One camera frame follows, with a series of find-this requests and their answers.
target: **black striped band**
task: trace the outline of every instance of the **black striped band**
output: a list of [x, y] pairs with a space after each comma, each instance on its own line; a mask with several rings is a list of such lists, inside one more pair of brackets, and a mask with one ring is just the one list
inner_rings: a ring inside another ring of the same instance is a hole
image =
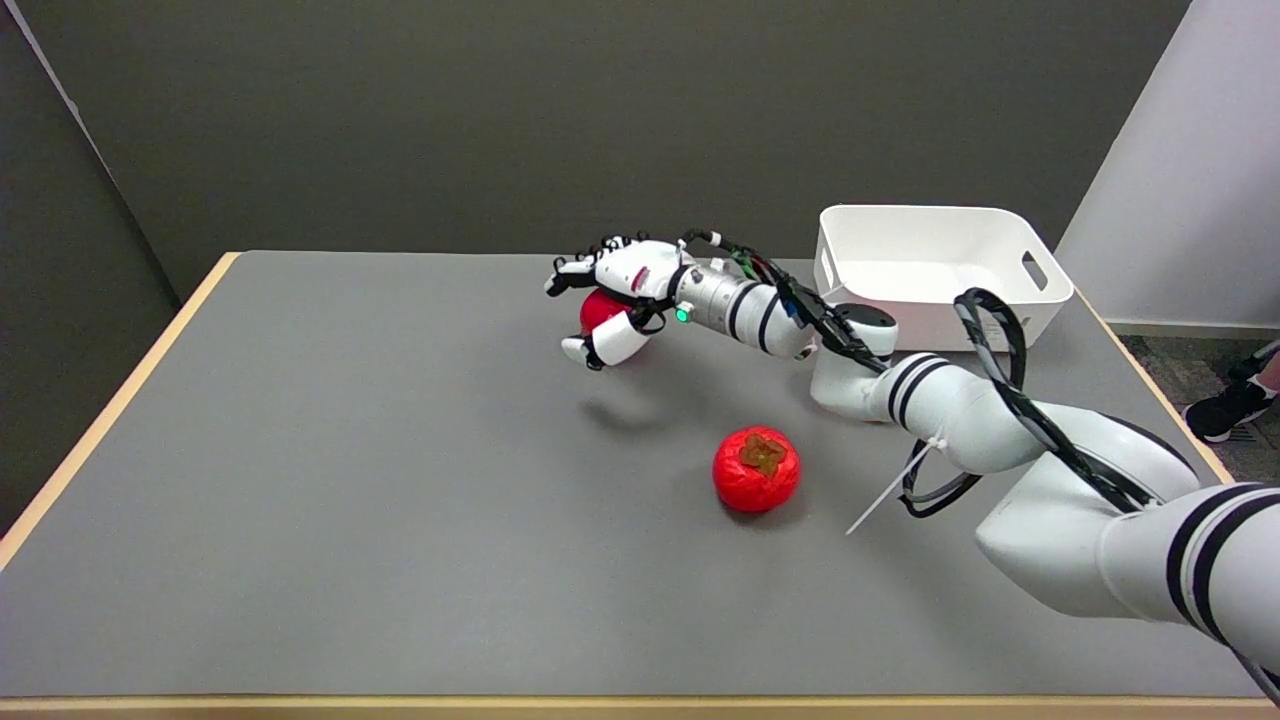
[[906, 430], [909, 433], [911, 432], [911, 428], [906, 427], [906, 404], [911, 401], [911, 393], [915, 392], [916, 387], [919, 387], [920, 380], [923, 380], [924, 378], [927, 378], [934, 370], [941, 370], [942, 368], [946, 368], [947, 365], [950, 365], [950, 363], [947, 363], [946, 360], [938, 357], [938, 361], [934, 363], [933, 365], [928, 365], [925, 368], [920, 368], [920, 372], [916, 373], [914, 378], [911, 378], [910, 383], [908, 383], [906, 389], [902, 391], [902, 402], [901, 402], [901, 405], [897, 409], [897, 421], [899, 421], [900, 425], [902, 425], [904, 430]]
[[769, 347], [764, 345], [764, 329], [769, 327], [769, 318], [773, 316], [773, 309], [778, 306], [778, 302], [781, 300], [782, 297], [780, 297], [777, 293], [773, 293], [773, 300], [771, 300], [769, 304], [764, 306], [764, 319], [760, 320], [760, 333], [756, 336], [756, 340], [759, 341], [760, 350], [765, 352], [769, 351]]
[[893, 407], [897, 401], [897, 393], [900, 389], [902, 389], [902, 382], [906, 380], [906, 377], [910, 375], [913, 372], [915, 372], [916, 368], [928, 363], [929, 360], [941, 360], [941, 357], [933, 354], [920, 355], [915, 360], [909, 361], [906, 366], [902, 368], [902, 372], [899, 373], [896, 378], [893, 378], [893, 387], [891, 387], [888, 391], [888, 416], [895, 423], [897, 421], [897, 416], [895, 415]]
[[1199, 610], [1201, 620], [1204, 624], [1204, 632], [1213, 635], [1217, 642], [1230, 647], [1226, 638], [1217, 629], [1217, 623], [1213, 621], [1213, 610], [1208, 605], [1208, 582], [1213, 574], [1213, 562], [1217, 560], [1219, 553], [1222, 551], [1222, 546], [1231, 537], [1231, 533], [1239, 530], [1249, 518], [1253, 518], [1258, 512], [1275, 507], [1280, 505], [1280, 493], [1266, 495], [1263, 497], [1254, 497], [1247, 500], [1233, 507], [1226, 512], [1221, 521], [1210, 530], [1208, 537], [1204, 538], [1204, 544], [1201, 547], [1199, 555], [1196, 556], [1196, 569], [1192, 570], [1192, 601], [1196, 603], [1196, 609]]
[[745, 300], [748, 295], [751, 295], [751, 292], [758, 287], [760, 287], [760, 283], [758, 282], [750, 282], [742, 286], [737, 297], [733, 299], [733, 305], [728, 309], [728, 336], [739, 342], [742, 342], [742, 340], [737, 337], [737, 309], [742, 306], [742, 300]]
[[1181, 527], [1174, 533], [1172, 542], [1169, 543], [1169, 557], [1165, 560], [1165, 584], [1169, 585], [1169, 597], [1174, 601], [1178, 614], [1193, 628], [1199, 628], [1199, 624], [1192, 618], [1192, 612], [1187, 607], [1187, 600], [1183, 597], [1183, 561], [1187, 559], [1187, 548], [1190, 546], [1192, 537], [1196, 536], [1196, 530], [1204, 524], [1204, 520], [1215, 510], [1242, 495], [1256, 492], [1257, 489], [1261, 489], [1261, 487], [1233, 486], [1210, 497], [1199, 503], [1196, 510], [1187, 514]]

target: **table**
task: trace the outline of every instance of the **table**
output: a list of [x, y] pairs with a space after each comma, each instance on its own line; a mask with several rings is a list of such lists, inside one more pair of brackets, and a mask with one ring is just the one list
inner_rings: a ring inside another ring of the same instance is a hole
[[[908, 436], [703, 328], [582, 370], [549, 270], [224, 258], [0, 543], [0, 714], [1270, 716], [1196, 632], [1065, 618], [987, 564], [973, 529], [1018, 473], [846, 538]], [[1230, 482], [1083, 299], [1027, 388]], [[708, 464], [756, 423], [805, 478], [745, 518]]]

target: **person's leg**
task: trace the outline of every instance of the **person's leg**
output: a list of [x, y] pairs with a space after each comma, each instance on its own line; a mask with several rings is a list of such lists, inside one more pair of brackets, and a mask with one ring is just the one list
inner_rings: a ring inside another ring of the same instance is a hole
[[1183, 410], [1183, 419], [1196, 437], [1222, 442], [1231, 428], [1243, 425], [1271, 407], [1280, 391], [1280, 352], [1271, 356], [1261, 373], [1231, 383], [1216, 397], [1201, 400]]

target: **silver metal cylinder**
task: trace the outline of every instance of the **silver metal cylinder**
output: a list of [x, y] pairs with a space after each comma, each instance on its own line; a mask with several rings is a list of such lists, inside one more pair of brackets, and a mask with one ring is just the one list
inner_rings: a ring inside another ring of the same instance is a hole
[[772, 286], [692, 265], [680, 277], [675, 300], [689, 310], [690, 323], [769, 355], [795, 357], [809, 345], [812, 332], [787, 316]]

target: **sneaker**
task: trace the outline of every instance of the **sneaker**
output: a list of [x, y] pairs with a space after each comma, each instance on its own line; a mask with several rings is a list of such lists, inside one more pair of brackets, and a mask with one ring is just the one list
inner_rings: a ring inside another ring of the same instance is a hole
[[1268, 393], [1262, 386], [1251, 380], [1236, 382], [1226, 386], [1217, 397], [1188, 405], [1183, 419], [1192, 434], [1202, 441], [1224, 442], [1231, 437], [1231, 428], [1258, 418], [1272, 402], [1275, 393]]

